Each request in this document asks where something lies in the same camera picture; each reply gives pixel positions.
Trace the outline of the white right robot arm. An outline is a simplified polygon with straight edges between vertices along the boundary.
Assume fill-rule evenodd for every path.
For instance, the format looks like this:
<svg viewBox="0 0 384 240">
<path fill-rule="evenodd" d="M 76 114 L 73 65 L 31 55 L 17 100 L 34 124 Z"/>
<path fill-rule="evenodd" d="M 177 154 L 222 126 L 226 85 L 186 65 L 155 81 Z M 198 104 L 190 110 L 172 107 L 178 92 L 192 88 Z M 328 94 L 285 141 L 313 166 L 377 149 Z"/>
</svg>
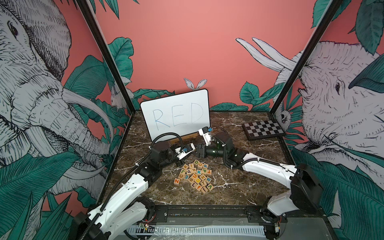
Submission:
<svg viewBox="0 0 384 240">
<path fill-rule="evenodd" d="M 200 129 L 199 135 L 205 141 L 197 147 L 199 158 L 220 157 L 231 170 L 258 174 L 288 188 L 285 193 L 268 198 L 261 207 L 260 215 L 266 222 L 272 222 L 283 214 L 296 210 L 309 214 L 318 212 L 324 189 L 308 165 L 281 164 L 236 148 L 226 132 L 213 136 L 209 131 Z"/>
</svg>

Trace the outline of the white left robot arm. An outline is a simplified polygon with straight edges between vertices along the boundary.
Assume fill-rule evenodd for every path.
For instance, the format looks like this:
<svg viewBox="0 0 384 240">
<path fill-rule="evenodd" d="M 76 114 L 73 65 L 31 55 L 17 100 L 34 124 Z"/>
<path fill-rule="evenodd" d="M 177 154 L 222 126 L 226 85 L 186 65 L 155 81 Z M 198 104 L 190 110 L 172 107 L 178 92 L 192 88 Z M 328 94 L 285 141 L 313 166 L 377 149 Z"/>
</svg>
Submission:
<svg viewBox="0 0 384 240">
<path fill-rule="evenodd" d="M 163 168 L 181 165 L 194 147 L 151 144 L 150 151 L 125 174 L 105 202 L 88 214 L 78 214 L 70 227 L 70 240 L 113 240 L 128 227 L 153 217 L 154 203 L 141 197 L 161 175 Z"/>
</svg>

